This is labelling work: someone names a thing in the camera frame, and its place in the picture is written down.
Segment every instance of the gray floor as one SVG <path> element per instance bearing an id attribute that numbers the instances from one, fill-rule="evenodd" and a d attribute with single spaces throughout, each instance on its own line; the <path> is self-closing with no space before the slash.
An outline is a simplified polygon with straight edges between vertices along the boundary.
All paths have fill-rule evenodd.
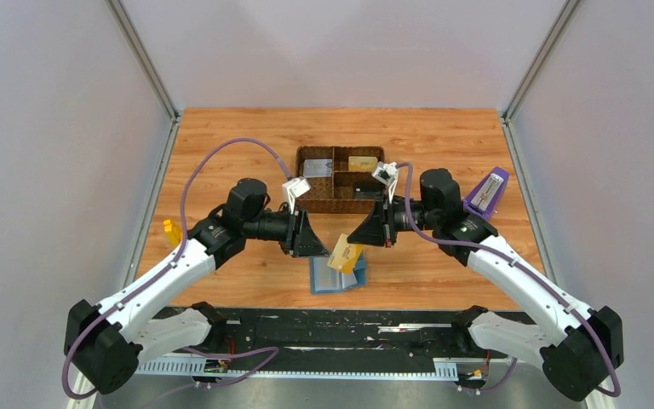
<path id="1" fill-rule="evenodd" d="M 507 365 L 490 366 L 492 382 Z M 108 409 L 366 409 L 366 408 L 521 408 L 577 409 L 548 383 L 538 369 L 519 365 L 500 390 L 481 396 L 458 393 L 450 384 L 434 381 L 345 381 L 253 378 L 223 389 L 187 389 L 150 406 L 143 406 L 189 378 L 135 376 L 118 392 L 103 398 Z"/>

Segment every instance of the wooden table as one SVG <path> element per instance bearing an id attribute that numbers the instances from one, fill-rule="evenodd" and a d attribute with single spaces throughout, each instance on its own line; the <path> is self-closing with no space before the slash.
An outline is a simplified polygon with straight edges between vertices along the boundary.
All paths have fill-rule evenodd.
<path id="1" fill-rule="evenodd" d="M 267 143 L 293 172 L 299 146 L 383 146 L 388 161 L 412 162 L 415 180 L 424 170 L 447 168 L 460 183 L 463 196 L 494 166 L 501 166 L 513 177 L 492 222 L 526 260 L 542 269 L 495 110 L 220 108 L 187 109 L 184 114 L 139 274 L 172 250 L 163 223 L 165 219 L 178 221 L 186 179 L 213 147 L 240 136 Z M 406 178 L 406 172 L 401 173 L 398 194 Z M 189 225 L 224 203 L 229 189 L 242 177 L 264 181 L 275 202 L 281 201 L 284 176 L 273 158 L 256 145 L 235 144 L 216 154 L 192 184 L 186 206 Z M 419 198 L 417 182 L 412 195 Z M 331 249 L 340 233 L 352 232 L 365 216 L 310 214 L 310 221 Z M 366 287 L 313 295 L 307 259 L 285 256 L 274 242 L 250 241 L 244 252 L 186 289 L 173 304 L 207 301 L 235 307 L 392 309 L 463 309 L 479 304 L 517 309 L 490 281 L 413 233 L 400 233 L 391 249 L 366 247 L 365 256 Z"/>

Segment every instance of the yellow object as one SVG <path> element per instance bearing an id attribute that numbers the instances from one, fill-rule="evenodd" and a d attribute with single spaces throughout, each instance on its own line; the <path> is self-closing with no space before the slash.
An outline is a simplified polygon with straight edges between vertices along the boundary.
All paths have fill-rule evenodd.
<path id="1" fill-rule="evenodd" d="M 164 221 L 164 232 L 167 233 L 169 242 L 176 247 L 181 242 L 181 228 L 178 224 L 167 219 Z"/>
<path id="2" fill-rule="evenodd" d="M 377 167 L 377 158 L 374 156 L 350 156 L 347 170 L 351 172 L 371 172 Z"/>
<path id="3" fill-rule="evenodd" d="M 344 274 L 352 274 L 360 253 L 362 253 L 362 245 L 349 244 L 347 235 L 343 233 L 340 235 L 340 239 L 337 240 L 327 265 L 335 270 L 342 271 Z"/>

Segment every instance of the worn black surface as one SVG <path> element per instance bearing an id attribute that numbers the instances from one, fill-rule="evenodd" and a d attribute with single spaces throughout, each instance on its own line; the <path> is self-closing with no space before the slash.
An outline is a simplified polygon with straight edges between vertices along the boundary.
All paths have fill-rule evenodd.
<path id="1" fill-rule="evenodd" d="M 184 308 L 164 308 L 155 318 L 167 318 Z M 461 354 L 452 328 L 422 328 L 414 332 L 378 333 L 379 326 L 449 324 L 459 311 L 367 311 L 329 309 L 218 308 L 228 320 L 227 336 L 236 352 L 277 346 L 279 354 L 265 369 L 314 372 L 434 372 L 435 357 L 483 358 L 485 351 Z M 524 313 L 499 313 L 531 323 Z M 287 347 L 352 348 L 303 351 Z M 217 352 L 226 353 L 222 344 Z M 491 353 L 494 358 L 503 355 Z M 264 356 L 235 360 L 231 369 L 249 370 Z"/>

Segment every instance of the yellow card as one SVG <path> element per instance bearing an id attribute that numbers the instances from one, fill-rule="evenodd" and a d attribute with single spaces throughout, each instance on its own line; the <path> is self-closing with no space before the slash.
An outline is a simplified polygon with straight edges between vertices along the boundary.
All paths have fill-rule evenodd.
<path id="1" fill-rule="evenodd" d="M 344 274 L 351 274 L 354 270 L 354 265 L 357 263 L 359 254 L 362 253 L 362 245 L 351 245 L 347 242 L 347 235 L 340 235 L 337 240 L 335 249 L 332 251 L 327 265 L 335 270 L 340 270 Z"/>
<path id="2" fill-rule="evenodd" d="M 377 167 L 377 158 L 374 156 L 350 156 L 347 170 L 351 172 L 371 172 Z"/>

